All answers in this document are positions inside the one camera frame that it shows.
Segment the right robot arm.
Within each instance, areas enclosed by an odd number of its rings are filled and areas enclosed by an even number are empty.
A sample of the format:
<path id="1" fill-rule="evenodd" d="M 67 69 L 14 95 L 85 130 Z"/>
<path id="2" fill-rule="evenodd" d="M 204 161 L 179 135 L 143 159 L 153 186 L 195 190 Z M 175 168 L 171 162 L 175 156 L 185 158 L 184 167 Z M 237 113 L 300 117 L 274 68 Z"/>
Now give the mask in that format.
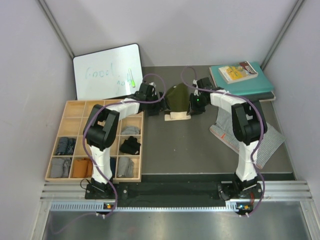
<path id="1" fill-rule="evenodd" d="M 231 114 L 233 135 L 239 142 L 238 165 L 231 190 L 221 188 L 219 192 L 223 199 L 230 199 L 234 195 L 245 198 L 258 184 L 258 149 L 268 130 L 260 102 L 252 102 L 222 88 L 215 88 L 208 77 L 193 80 L 192 88 L 194 93 L 190 95 L 191 114 L 203 113 L 207 105 Z"/>

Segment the light grey underwear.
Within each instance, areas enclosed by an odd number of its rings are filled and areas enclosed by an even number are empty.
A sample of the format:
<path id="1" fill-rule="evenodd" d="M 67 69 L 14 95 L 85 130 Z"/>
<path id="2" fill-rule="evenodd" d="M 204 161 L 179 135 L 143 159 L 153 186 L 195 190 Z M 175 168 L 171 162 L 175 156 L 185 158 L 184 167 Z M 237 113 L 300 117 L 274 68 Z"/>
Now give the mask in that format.
<path id="1" fill-rule="evenodd" d="M 121 135 L 139 135 L 141 132 L 141 129 L 137 126 L 129 125 L 125 126 L 122 131 Z"/>

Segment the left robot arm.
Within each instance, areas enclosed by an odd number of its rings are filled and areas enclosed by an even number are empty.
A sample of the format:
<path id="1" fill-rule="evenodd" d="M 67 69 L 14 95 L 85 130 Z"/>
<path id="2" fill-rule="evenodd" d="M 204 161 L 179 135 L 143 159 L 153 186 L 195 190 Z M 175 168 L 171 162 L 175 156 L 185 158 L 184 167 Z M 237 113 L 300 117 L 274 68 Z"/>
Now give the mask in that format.
<path id="1" fill-rule="evenodd" d="M 117 136 L 119 121 L 160 106 L 164 98 L 165 93 L 157 92 L 153 83 L 143 82 L 138 91 L 121 101 L 93 106 L 82 139 L 83 146 L 89 146 L 90 151 L 85 152 L 93 164 L 93 174 L 86 186 L 85 199 L 102 200 L 117 196 L 112 183 L 110 152 Z"/>

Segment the green sports bra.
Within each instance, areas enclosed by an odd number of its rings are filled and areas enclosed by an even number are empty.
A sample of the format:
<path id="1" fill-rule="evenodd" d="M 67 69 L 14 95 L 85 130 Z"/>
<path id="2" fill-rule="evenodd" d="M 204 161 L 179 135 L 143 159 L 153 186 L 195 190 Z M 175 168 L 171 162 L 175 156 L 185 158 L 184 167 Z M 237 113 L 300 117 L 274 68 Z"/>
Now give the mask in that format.
<path id="1" fill-rule="evenodd" d="M 167 91 L 165 103 L 168 111 L 168 113 L 164 115 L 164 120 L 166 122 L 191 119 L 191 115 L 188 114 L 190 95 L 188 87 L 184 83 L 174 85 Z"/>

